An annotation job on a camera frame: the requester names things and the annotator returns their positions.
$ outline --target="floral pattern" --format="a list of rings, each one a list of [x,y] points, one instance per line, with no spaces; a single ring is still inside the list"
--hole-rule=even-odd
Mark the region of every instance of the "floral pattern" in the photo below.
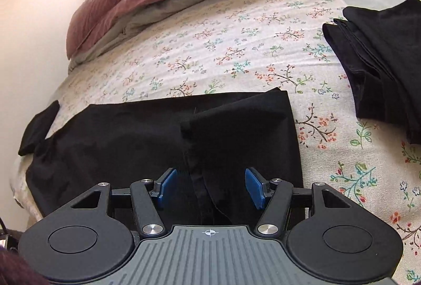
[[[405,244],[394,279],[410,284],[421,275],[421,150],[401,143],[403,129],[355,117],[346,73],[321,30],[345,6],[205,0],[73,70],[54,95],[61,107],[49,134],[91,103],[280,87],[294,115],[304,185],[327,182],[393,226]],[[22,175],[15,196],[40,218]]]

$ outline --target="blue rubber pad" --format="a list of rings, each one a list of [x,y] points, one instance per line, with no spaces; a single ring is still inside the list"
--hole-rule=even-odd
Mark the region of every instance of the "blue rubber pad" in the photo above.
[[[250,169],[245,170],[245,188],[250,194],[251,199],[257,209],[266,208],[266,198],[263,195],[262,184],[253,175]]]
[[[176,182],[176,176],[177,176],[177,170],[174,169],[172,172],[168,175],[168,177],[164,180],[164,182],[161,184],[161,192],[159,193],[159,196],[157,198],[157,205],[159,208],[163,208],[164,200],[168,201],[171,200],[171,192],[175,188],[175,182]]]

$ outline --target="gray ridged plate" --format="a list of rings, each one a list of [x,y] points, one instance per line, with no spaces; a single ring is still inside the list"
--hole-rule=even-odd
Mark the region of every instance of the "gray ridged plate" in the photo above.
[[[298,268],[280,243],[259,239],[245,226],[176,226],[144,240],[135,255],[92,285],[327,285]],[[377,285],[395,284],[384,279]]]

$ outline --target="black cable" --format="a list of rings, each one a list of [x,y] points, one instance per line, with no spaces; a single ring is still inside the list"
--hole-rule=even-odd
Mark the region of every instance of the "black cable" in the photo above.
[[[4,235],[9,234],[9,232],[6,229],[6,226],[5,226],[4,222],[3,222],[3,220],[1,219],[1,217],[0,217],[0,226],[1,226],[1,229],[3,229],[3,234]]]

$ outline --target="metal screw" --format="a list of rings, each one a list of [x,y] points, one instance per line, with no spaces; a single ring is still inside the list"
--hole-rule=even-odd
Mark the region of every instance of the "metal screw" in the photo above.
[[[273,224],[262,224],[257,228],[257,230],[262,234],[272,235],[278,231],[278,227]]]
[[[142,228],[142,231],[148,235],[156,235],[161,233],[164,227],[159,224],[147,224]]]

